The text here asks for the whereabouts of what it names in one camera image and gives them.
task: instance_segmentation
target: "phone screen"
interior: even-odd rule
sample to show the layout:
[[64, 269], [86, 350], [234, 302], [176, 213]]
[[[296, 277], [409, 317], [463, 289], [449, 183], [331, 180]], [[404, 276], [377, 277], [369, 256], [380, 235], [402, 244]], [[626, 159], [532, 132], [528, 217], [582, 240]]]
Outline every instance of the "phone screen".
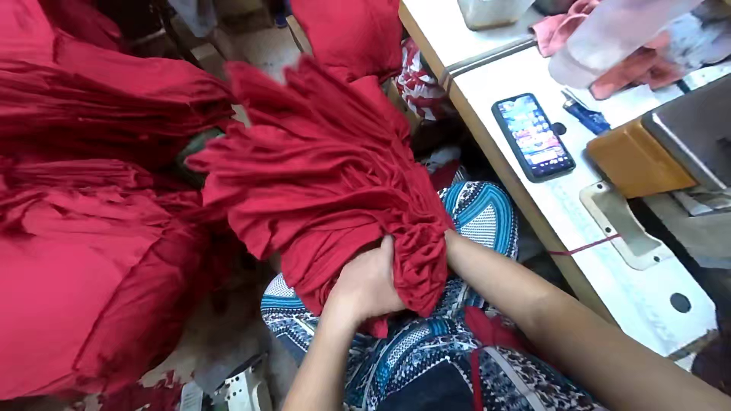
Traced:
[[533, 96], [502, 101], [498, 109], [534, 176], [547, 176], [574, 166]]

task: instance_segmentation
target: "blue patterned fabric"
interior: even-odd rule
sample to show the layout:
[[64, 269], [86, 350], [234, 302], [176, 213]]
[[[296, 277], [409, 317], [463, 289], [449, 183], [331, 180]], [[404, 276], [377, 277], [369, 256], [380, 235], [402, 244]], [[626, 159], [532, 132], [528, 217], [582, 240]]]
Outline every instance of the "blue patterned fabric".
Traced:
[[[439, 196], [460, 234], [517, 257], [518, 225], [500, 188], [484, 181], [458, 182]], [[356, 334], [346, 366], [345, 402], [356, 410], [472, 410], [469, 353], [480, 344], [464, 322], [465, 306], [498, 314], [461, 279], [451, 277], [429, 318], [392, 318], [385, 339]], [[269, 329], [301, 363], [317, 317], [281, 274], [267, 287], [261, 307]], [[600, 408], [537, 358], [500, 347], [481, 350], [487, 410]]]

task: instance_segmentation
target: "red cloth bundle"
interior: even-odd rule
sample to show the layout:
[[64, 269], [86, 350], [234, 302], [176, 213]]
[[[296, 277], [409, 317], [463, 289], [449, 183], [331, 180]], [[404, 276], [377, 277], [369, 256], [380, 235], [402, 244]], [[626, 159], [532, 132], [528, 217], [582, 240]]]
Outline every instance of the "red cloth bundle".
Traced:
[[[76, 26], [77, 35], [92, 28], [114, 36], [113, 23], [93, 7], [70, 5], [77, 20], [97, 22]], [[0, 2], [0, 154], [158, 167], [191, 135], [233, 114], [229, 89], [214, 76], [186, 61], [110, 50], [109, 37], [100, 39], [108, 48], [73, 37], [54, 26], [64, 20], [59, 10], [70, 12], [44, 10], [39, 0]]]
[[292, 0], [312, 54], [336, 77], [379, 83], [401, 71], [398, 0]]
[[[309, 56], [286, 72], [287, 86], [246, 64], [228, 70], [254, 126], [231, 126], [188, 158], [210, 173], [204, 204], [227, 212], [256, 257], [279, 250], [285, 281], [315, 314], [354, 253], [393, 234], [395, 288], [429, 315], [447, 279], [452, 222], [414, 163], [406, 119], [382, 93], [359, 91], [376, 78], [348, 85]], [[385, 336], [385, 318], [369, 331]]]
[[5, 159], [0, 176], [0, 399], [136, 381], [224, 274], [205, 266], [208, 231], [181, 218], [200, 193], [161, 194], [108, 159]]

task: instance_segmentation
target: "smartphone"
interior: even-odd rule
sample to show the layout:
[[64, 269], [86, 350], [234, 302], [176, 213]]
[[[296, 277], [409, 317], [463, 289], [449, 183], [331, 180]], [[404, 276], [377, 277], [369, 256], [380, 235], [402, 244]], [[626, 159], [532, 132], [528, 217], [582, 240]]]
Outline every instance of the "smartphone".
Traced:
[[500, 100], [493, 105], [493, 114], [528, 180], [539, 183], [576, 168], [533, 94]]

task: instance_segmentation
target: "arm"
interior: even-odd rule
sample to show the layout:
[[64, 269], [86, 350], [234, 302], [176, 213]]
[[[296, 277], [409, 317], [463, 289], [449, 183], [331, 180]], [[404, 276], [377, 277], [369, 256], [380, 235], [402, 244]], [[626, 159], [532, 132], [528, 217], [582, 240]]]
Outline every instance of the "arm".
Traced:
[[731, 410], [731, 399], [520, 264], [445, 233], [450, 267], [612, 410]]
[[282, 410], [342, 410], [348, 350], [358, 326], [404, 308], [393, 288], [393, 238], [387, 235], [379, 248], [343, 267]]

